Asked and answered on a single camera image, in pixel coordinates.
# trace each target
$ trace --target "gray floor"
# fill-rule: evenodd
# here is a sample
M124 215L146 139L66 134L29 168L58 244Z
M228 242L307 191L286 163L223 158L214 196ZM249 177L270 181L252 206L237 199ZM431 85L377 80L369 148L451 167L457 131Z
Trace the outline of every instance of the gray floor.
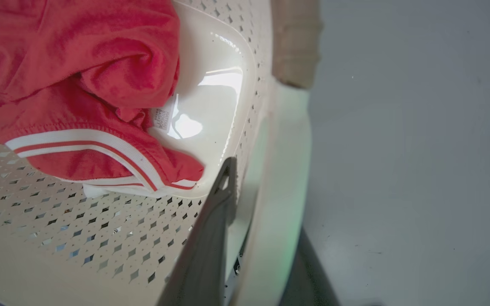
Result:
M344 306L490 305L490 0L324 0L305 228Z

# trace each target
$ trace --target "red clothing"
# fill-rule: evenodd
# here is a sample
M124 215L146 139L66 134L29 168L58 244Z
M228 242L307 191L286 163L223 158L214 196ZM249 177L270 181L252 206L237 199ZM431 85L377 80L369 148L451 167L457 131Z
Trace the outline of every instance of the red clothing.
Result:
M171 0L0 0L0 143L64 180L192 188L202 165L145 131L178 50Z

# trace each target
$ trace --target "white care label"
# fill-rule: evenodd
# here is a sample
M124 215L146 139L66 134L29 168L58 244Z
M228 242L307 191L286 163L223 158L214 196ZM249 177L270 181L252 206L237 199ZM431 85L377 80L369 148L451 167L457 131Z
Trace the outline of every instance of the white care label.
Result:
M153 126L159 128L160 130L165 130L169 132L169 127L171 126L171 119L173 118L173 110L175 109L175 101L177 101L178 94L173 93L169 97L168 101L164 106L160 108L152 109L152 120L154 121Z

